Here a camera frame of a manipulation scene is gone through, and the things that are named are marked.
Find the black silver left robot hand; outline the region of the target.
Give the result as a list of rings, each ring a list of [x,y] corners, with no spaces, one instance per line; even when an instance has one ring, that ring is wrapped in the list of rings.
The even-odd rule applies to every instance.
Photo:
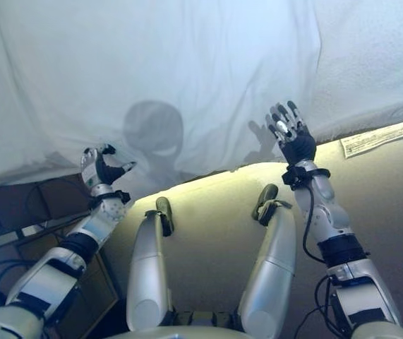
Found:
[[[112,185],[117,179],[130,172],[137,162],[122,165],[108,165],[105,156],[115,155],[116,148],[110,144],[100,147],[86,148],[80,159],[80,174],[86,187],[93,188],[98,184]]]

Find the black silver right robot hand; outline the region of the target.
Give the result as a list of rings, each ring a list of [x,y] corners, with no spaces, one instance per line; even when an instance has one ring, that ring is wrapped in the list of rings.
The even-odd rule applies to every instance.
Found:
[[[314,160],[316,141],[294,102],[271,106],[267,127],[288,165],[296,165],[302,160]]]

